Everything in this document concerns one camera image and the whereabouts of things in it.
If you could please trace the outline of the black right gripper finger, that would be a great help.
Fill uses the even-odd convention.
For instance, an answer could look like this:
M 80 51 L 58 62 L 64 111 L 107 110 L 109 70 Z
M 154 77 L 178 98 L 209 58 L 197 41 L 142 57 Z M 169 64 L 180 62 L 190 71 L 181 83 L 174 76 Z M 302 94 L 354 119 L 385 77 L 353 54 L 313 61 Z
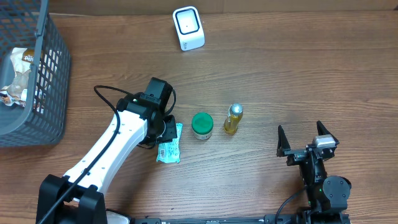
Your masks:
M 278 126 L 278 144 L 277 144 L 277 157 L 284 157 L 287 151 L 290 151 L 290 144 L 285 135 L 284 129 L 281 125 Z
M 317 121 L 317 131 L 318 131 L 318 135 L 322 136 L 322 135 L 331 135 L 335 141 L 336 145 L 339 145 L 339 140 L 337 140 L 337 138 L 335 138 L 334 135 L 332 135 L 331 132 L 329 132 L 329 130 L 327 130 L 327 128 L 323 125 L 323 123 L 321 121 Z

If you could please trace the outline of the beige bread snack bag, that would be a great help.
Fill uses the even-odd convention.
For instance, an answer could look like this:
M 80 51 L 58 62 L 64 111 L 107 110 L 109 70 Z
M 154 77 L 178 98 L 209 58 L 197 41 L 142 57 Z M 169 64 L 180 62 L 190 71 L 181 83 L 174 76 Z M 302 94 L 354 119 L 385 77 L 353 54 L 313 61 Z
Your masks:
M 29 85 L 30 65 L 34 62 L 34 49 L 13 48 L 10 55 L 14 78 L 1 89 L 1 102 L 6 106 L 17 104 L 25 107 Z

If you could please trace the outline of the teal wipes packet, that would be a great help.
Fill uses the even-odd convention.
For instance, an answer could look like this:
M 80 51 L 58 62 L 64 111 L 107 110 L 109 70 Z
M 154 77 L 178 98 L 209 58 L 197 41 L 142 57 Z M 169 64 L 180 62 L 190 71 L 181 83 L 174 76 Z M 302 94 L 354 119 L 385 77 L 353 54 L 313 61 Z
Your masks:
M 166 164 L 179 163 L 180 162 L 180 138 L 182 135 L 183 124 L 177 123 L 177 137 L 172 139 L 171 142 L 161 143 L 158 146 L 157 162 L 163 162 Z

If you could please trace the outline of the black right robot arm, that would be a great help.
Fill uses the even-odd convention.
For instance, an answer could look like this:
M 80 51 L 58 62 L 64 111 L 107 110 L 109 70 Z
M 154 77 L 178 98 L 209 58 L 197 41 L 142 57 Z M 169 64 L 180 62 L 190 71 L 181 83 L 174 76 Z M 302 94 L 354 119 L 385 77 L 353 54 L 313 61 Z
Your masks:
M 332 135 L 321 121 L 317 121 L 318 135 L 303 149 L 293 150 L 282 126 L 278 126 L 277 156 L 286 157 L 288 166 L 299 166 L 304 187 L 290 196 L 279 207 L 274 223 L 280 222 L 280 213 L 287 203 L 307 194 L 308 207 L 289 215 L 286 223 L 350 223 L 343 211 L 348 208 L 351 182 L 341 176 L 328 175 L 324 162 L 335 156 L 339 140 Z

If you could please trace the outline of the yellow oil bottle silver cap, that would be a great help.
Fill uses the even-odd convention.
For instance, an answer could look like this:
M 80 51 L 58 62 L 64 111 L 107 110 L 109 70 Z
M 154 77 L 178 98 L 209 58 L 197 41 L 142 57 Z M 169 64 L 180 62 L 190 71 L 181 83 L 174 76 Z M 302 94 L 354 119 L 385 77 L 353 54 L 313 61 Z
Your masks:
M 242 117 L 243 106 L 239 103 L 232 104 L 228 109 L 228 115 L 224 122 L 224 130 L 228 134 L 235 134 Z

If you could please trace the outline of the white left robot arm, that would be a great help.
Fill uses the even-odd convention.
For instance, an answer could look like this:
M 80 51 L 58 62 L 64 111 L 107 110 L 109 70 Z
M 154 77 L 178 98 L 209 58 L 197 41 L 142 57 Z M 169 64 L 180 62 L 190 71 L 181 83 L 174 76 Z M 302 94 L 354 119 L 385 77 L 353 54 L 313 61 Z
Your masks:
M 104 195 L 130 152 L 152 149 L 177 137 L 165 110 L 169 93 L 128 95 L 112 107 L 114 117 L 95 145 L 63 177 L 48 175 L 39 189 L 37 223 L 107 223 Z

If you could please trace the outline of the green lid jar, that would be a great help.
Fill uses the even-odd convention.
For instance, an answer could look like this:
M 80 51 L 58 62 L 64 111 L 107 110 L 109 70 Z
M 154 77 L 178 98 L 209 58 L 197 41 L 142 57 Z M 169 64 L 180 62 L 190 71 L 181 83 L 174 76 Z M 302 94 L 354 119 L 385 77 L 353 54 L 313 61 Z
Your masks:
M 193 134 L 199 140 L 206 140 L 211 137 L 213 125 L 213 118 L 208 113 L 197 113 L 192 118 Z

